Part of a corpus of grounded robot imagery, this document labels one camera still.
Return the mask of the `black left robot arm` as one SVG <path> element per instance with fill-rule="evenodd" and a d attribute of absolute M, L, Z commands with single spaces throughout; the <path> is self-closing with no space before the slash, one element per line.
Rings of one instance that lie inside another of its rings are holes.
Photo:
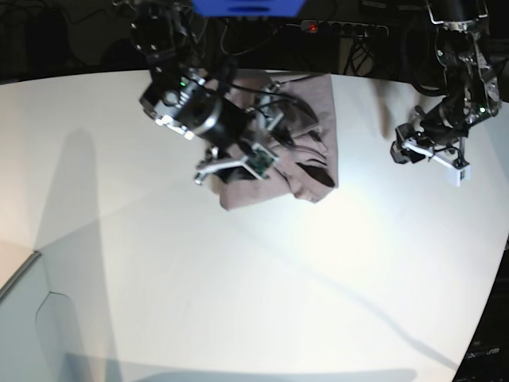
<path fill-rule="evenodd" d="M 449 164 L 460 170 L 468 164 L 464 141 L 477 124 L 495 117 L 502 107 L 498 76 L 489 57 L 488 7 L 484 1 L 428 1 L 426 8 L 437 31 L 434 51 L 443 67 L 445 89 L 414 88 L 441 102 L 425 112 L 416 107 L 412 118 L 395 130 L 390 154 L 394 162 L 438 160 L 455 155 Z"/>

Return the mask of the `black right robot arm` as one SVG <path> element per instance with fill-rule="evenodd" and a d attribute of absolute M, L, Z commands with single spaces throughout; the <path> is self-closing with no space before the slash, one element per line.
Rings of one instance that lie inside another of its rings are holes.
<path fill-rule="evenodd" d="M 150 70 L 143 111 L 159 126 L 190 141 L 206 143 L 195 182 L 216 175 L 223 181 L 263 180 L 278 156 L 268 141 L 283 113 L 270 88 L 235 84 L 237 65 L 226 59 L 213 69 L 203 63 L 189 7 L 175 1 L 126 1 L 134 47 Z"/>

